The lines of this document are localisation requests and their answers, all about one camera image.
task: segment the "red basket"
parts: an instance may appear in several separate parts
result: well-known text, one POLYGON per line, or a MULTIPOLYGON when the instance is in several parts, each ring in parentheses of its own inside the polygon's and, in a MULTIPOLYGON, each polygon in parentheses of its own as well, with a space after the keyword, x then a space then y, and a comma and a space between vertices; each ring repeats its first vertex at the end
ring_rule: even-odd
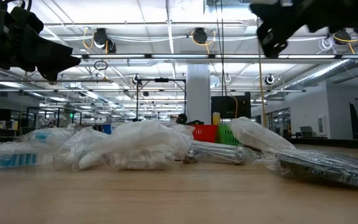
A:
POLYGON ((192 125, 196 129, 193 131, 194 140, 215 142, 217 125, 192 125))

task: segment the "column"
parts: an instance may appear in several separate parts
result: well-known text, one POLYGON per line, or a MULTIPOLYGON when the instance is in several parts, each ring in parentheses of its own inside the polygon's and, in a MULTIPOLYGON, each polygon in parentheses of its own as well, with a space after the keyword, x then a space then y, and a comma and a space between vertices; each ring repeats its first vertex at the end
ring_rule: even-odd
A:
POLYGON ((187 111, 188 122, 200 120, 211 124, 211 90, 209 66, 187 65, 187 111))

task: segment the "clear plastic bag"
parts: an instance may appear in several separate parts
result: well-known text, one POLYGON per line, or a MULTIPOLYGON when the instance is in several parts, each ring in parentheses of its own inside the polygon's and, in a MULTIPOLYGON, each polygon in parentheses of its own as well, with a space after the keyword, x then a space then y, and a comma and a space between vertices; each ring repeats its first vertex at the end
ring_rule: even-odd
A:
POLYGON ((113 169, 167 169, 179 165, 189 151, 193 135, 183 134, 160 121, 118 126, 109 138, 95 145, 92 154, 103 155, 113 169))
POLYGON ((55 152, 75 133, 76 130, 71 127, 44 128, 26 134, 22 140, 29 140, 34 148, 43 149, 45 152, 55 152))
POLYGON ((244 146, 230 146, 194 140, 191 145, 191 151, 186 156, 184 162, 194 163, 200 161, 204 156, 222 159, 235 165, 244 165, 248 160, 254 158, 252 150, 244 146))
POLYGON ((97 142, 109 135, 92 127, 82 129, 66 141, 53 155, 53 167, 58 170, 80 170, 101 163, 100 156, 89 154, 97 142))
POLYGON ((278 134, 246 117, 232 120, 229 127, 239 142, 254 149, 296 149, 278 134))
POLYGON ((42 164, 42 161, 43 154, 28 141, 0 143, 0 169, 36 166, 42 164))
POLYGON ((358 159, 327 152, 269 149, 261 160, 276 173, 301 180, 330 180, 358 186, 358 159))

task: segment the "green crate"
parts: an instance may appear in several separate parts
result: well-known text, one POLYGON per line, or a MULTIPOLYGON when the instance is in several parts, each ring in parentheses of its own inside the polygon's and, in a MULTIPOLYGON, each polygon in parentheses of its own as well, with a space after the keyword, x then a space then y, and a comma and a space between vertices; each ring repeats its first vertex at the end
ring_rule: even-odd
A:
POLYGON ((220 144, 228 144, 232 146, 238 145, 240 142, 233 136, 233 132, 227 125, 218 126, 218 138, 216 140, 220 144))

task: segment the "wooden table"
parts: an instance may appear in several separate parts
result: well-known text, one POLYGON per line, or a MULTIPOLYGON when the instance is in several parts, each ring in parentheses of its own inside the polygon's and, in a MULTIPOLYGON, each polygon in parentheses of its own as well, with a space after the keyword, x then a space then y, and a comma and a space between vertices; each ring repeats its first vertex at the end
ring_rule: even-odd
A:
MULTIPOLYGON (((315 149, 315 146, 298 146, 315 149)), ((328 149, 358 157, 355 149, 328 149)), ((263 165, 170 171, 0 170, 0 223, 358 223, 358 189, 284 179, 263 165)))

